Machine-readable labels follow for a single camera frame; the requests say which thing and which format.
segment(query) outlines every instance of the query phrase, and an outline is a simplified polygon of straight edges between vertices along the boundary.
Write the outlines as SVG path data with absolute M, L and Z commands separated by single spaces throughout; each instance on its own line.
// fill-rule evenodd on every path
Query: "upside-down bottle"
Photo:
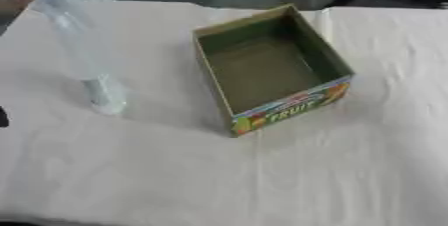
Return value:
M 107 66 L 112 59 L 107 58 L 108 45 L 77 0 L 35 0 L 30 7 L 48 17 L 94 108 L 108 115 L 121 113 L 126 91 Z

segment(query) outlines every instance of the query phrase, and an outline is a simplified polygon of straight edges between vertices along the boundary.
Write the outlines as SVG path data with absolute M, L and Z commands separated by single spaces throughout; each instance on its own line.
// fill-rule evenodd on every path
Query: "fruit box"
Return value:
M 343 97 L 353 71 L 293 5 L 194 31 L 234 136 Z

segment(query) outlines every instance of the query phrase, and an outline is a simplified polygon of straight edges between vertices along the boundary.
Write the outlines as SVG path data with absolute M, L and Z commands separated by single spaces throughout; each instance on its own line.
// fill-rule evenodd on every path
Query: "box side wall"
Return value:
M 342 59 L 342 57 L 332 48 L 332 46 L 303 18 L 300 12 L 295 6 L 291 6 L 288 14 L 293 17 L 298 28 L 306 36 L 306 42 L 310 43 L 313 47 L 318 48 L 324 56 L 325 61 L 328 61 L 337 73 L 342 76 L 353 75 L 352 68 Z M 316 66 L 319 64 L 317 58 L 308 58 L 311 64 Z
M 218 104 L 219 110 L 224 119 L 227 129 L 231 129 L 233 113 L 230 109 L 230 106 L 224 96 L 224 93 L 222 92 L 222 90 L 219 87 L 216 77 L 214 76 L 213 71 L 210 68 L 208 60 L 207 60 L 206 56 L 204 55 L 204 52 L 202 51 L 202 48 L 199 44 L 199 41 L 198 41 L 196 35 L 193 35 L 193 42 L 194 42 L 194 46 L 195 46 L 195 50 L 196 50 L 196 58 L 197 58 L 199 65 L 202 69 L 202 72 L 204 73 L 204 77 L 207 81 L 207 84 L 211 89 L 211 92 L 213 94 L 213 97 L 215 98 L 216 103 Z
M 352 76 L 345 76 L 305 92 L 236 115 L 232 119 L 232 131 L 239 136 L 261 127 L 326 106 L 341 99 L 347 92 Z
M 253 23 L 260 22 L 260 21 L 278 18 L 278 17 L 284 15 L 288 10 L 291 10 L 291 8 L 293 8 L 292 4 L 280 6 L 280 7 L 268 10 L 268 11 L 262 11 L 260 13 L 255 13 L 255 14 L 245 17 L 245 18 L 237 19 L 234 21 L 226 22 L 226 23 L 212 25 L 210 27 L 200 28 L 200 29 L 195 30 L 194 33 L 197 36 L 197 38 L 202 38 L 202 37 L 208 36 L 208 35 L 215 35 L 218 33 L 238 29 L 241 26 L 245 26 L 248 24 L 253 24 Z

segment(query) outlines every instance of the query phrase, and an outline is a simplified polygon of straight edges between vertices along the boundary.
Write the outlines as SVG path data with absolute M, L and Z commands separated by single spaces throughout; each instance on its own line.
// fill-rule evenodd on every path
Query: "fruit illustration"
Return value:
M 347 88 L 349 87 L 348 83 L 342 83 L 337 86 L 331 87 L 327 90 L 327 100 L 322 103 L 322 105 L 330 104 L 337 99 L 341 98 Z
M 266 118 L 264 118 L 264 117 L 256 118 L 252 122 L 252 126 L 253 126 L 253 128 L 259 128 L 259 127 L 263 126 L 265 123 L 266 123 Z
M 233 131 L 238 134 L 244 134 L 249 132 L 252 129 L 250 125 L 250 120 L 246 117 L 238 118 L 235 124 L 233 125 Z

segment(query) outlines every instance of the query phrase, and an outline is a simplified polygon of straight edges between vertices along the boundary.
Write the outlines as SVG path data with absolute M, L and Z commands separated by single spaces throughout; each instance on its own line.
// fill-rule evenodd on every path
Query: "white tablecloth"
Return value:
M 305 16 L 357 76 L 337 104 L 232 139 L 191 30 L 249 15 L 181 3 L 87 4 L 130 89 L 95 113 L 46 20 L 0 38 L 0 214 L 195 226 L 448 222 L 448 11 Z

